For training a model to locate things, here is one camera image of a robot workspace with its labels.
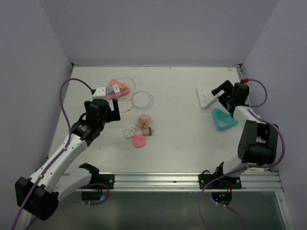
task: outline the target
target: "teal triangle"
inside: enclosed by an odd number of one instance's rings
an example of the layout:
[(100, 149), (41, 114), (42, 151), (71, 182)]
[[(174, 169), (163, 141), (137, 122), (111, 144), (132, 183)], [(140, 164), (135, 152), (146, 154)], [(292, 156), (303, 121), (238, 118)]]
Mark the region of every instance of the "teal triangle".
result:
[[(217, 130), (219, 131), (224, 131), (226, 129), (236, 126), (239, 123), (237, 120), (232, 118), (229, 114), (224, 113), (223, 111), (219, 109), (213, 109), (212, 115), (213, 115), (215, 126)], [(225, 123), (226, 125), (222, 126), (220, 124), (220, 121)]]

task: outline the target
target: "pink triangle block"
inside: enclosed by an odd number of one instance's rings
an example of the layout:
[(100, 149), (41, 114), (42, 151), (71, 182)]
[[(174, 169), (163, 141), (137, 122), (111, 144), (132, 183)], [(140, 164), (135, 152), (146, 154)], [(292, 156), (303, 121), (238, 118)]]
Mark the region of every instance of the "pink triangle block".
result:
[[(107, 87), (108, 88), (113, 87), (114, 84), (120, 85), (121, 82), (119, 82), (116, 79), (111, 79), (111, 81), (110, 81), (110, 83)], [(124, 91), (120, 91), (120, 97), (127, 95), (129, 92), (130, 92), (130, 89), (127, 87), (127, 89), (125, 89)], [(108, 95), (107, 98), (108, 98), (108, 100), (111, 100), (111, 99), (115, 99), (117, 97), (115, 96), (115, 93), (113, 93), (113, 94)]]

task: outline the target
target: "robotic arm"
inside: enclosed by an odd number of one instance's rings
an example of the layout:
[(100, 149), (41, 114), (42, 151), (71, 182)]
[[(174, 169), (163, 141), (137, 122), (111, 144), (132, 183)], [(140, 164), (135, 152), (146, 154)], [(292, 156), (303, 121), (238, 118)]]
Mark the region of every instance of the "robotic arm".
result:
[[(237, 171), (243, 166), (252, 167), (253, 165), (272, 164), (276, 158), (278, 133), (270, 125), (256, 119), (252, 115), (254, 114), (253, 110), (245, 104), (249, 94), (249, 86), (243, 81), (232, 85), (227, 80), (212, 90), (211, 93), (217, 95), (221, 91), (224, 91), (224, 93), (218, 97), (219, 102), (233, 118), (245, 125), (238, 145), (237, 155), (228, 161), (222, 162), (216, 168), (214, 174), (200, 174), (201, 189), (210, 181), (227, 173)], [(208, 189), (229, 189), (229, 187), (241, 189), (242, 185), (239, 177), (246, 170), (247, 168), (230, 174), (209, 185)], [(229, 194), (231, 193), (223, 194), (227, 201), (231, 200)], [(223, 196), (220, 193), (213, 193), (214, 200), (218, 202), (220, 202), (220, 197)]]
[[(28, 179), (20, 177), (15, 184), (17, 204), (21, 206), (32, 186), (35, 185), (35, 181), (41, 178), (24, 206), (26, 211), (41, 220), (48, 219), (57, 209), (59, 202), (70, 193), (82, 186), (98, 183), (99, 170), (87, 163), (81, 165), (71, 175), (62, 176), (74, 159), (100, 135), (106, 123), (120, 120), (117, 99), (113, 99), (113, 111), (109, 103), (103, 99), (86, 101), (84, 106), (86, 112), (71, 127), (69, 145), (66, 146), (69, 139), (69, 135), (67, 135), (63, 144), (56, 151), (58, 153), (64, 150), (63, 154), (58, 158), (56, 158), (56, 153), (53, 154)], [(42, 175), (43, 170), (52, 161), (54, 161), (53, 164)]]

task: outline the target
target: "gray wall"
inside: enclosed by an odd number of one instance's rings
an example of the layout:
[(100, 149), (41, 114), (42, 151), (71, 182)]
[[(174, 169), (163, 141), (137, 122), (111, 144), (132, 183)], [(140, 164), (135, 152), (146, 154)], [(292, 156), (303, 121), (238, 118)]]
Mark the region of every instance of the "gray wall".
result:
[(243, 63), (278, 0), (40, 0), (83, 66)]
[(15, 181), (46, 159), (70, 62), (37, 0), (1, 0), (0, 31), (0, 229), (6, 230), (17, 212)]
[[(298, 230), (307, 224), (306, 10), (306, 0), (280, 0), (243, 65), (244, 77), (268, 88), (267, 103), (257, 111), (284, 134), (286, 156), (278, 170)], [(253, 103), (263, 100), (262, 92), (260, 87), (251, 92)]]

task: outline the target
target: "white table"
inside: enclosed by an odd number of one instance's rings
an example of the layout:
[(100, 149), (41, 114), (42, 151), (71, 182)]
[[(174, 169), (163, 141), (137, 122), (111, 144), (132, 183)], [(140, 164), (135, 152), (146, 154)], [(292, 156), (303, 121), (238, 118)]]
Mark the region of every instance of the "white table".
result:
[[(106, 124), (101, 135), (71, 164), (68, 171), (85, 162), (101, 172), (114, 173), (214, 171), (222, 161), (237, 153), (243, 126), (239, 124), (226, 131), (217, 131), (212, 110), (225, 109), (215, 102), (207, 110), (201, 110), (196, 93), (198, 86), (213, 89), (225, 80), (238, 82), (235, 68), (75, 67), (72, 77), (86, 81), (92, 88), (107, 86), (111, 78), (132, 78), (136, 82), (136, 91), (150, 92), (154, 96), (154, 104), (145, 111), (133, 108), (121, 113), (121, 121)], [(130, 80), (121, 81), (133, 88)], [(64, 107), (71, 125), (85, 112), (84, 101), (91, 99), (90, 92), (81, 83), (69, 83)], [(137, 105), (146, 105), (147, 102), (146, 94), (135, 96)], [(119, 100), (121, 111), (129, 107), (128, 100)], [(150, 126), (155, 133), (148, 137), (146, 146), (136, 149), (132, 140), (124, 137), (123, 128), (136, 126), (142, 113), (152, 117)], [(54, 153), (67, 133), (61, 114), (50, 154)]]

